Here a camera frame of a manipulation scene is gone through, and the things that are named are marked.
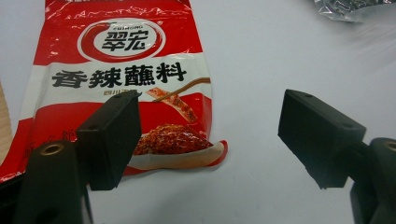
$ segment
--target printed food image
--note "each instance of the printed food image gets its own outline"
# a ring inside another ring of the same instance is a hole
[[[189,127],[167,124],[161,125],[144,135],[134,155],[144,154],[183,154],[193,152],[213,145]]]
[[[149,91],[147,91],[147,94],[154,97],[154,98],[160,98],[168,94],[169,91],[164,91],[158,87],[153,88]],[[196,120],[198,120],[197,116],[194,114],[194,111],[192,111],[191,107],[187,105],[185,102],[183,102],[180,97],[175,94],[171,95],[168,98],[165,98],[162,100],[167,105],[172,106],[175,110],[177,110],[178,113],[188,122],[192,123]]]

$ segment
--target black mount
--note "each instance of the black mount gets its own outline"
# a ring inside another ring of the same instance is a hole
[[[366,128],[311,94],[286,90],[278,135],[321,189],[350,191],[356,224],[396,224],[396,140],[362,142]]]
[[[86,186],[111,190],[120,183],[141,137],[139,95],[108,99],[78,127],[76,142],[33,150],[24,175],[0,186],[2,223],[93,223]]]

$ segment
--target white table surface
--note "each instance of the white table surface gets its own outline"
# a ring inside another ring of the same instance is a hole
[[[316,95],[396,138],[396,26],[330,21],[314,0],[191,0],[213,84],[216,168],[130,176],[90,192],[95,223],[352,224],[348,180],[318,188],[277,137],[285,89]],[[44,0],[0,1],[0,80],[13,132],[44,21]]]

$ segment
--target snack bag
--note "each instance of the snack bag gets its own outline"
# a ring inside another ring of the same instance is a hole
[[[76,141],[109,97],[141,92],[141,140],[125,174],[221,163],[208,142],[211,85],[189,0],[46,0],[45,23],[0,183],[35,148]]]

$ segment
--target chili seasoning package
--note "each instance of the chili seasoning package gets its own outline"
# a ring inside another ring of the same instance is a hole
[[[208,142],[211,85],[189,0],[46,0],[45,23],[0,182],[24,172],[32,150],[76,141],[109,97],[141,92],[142,137],[125,171],[221,163]]]

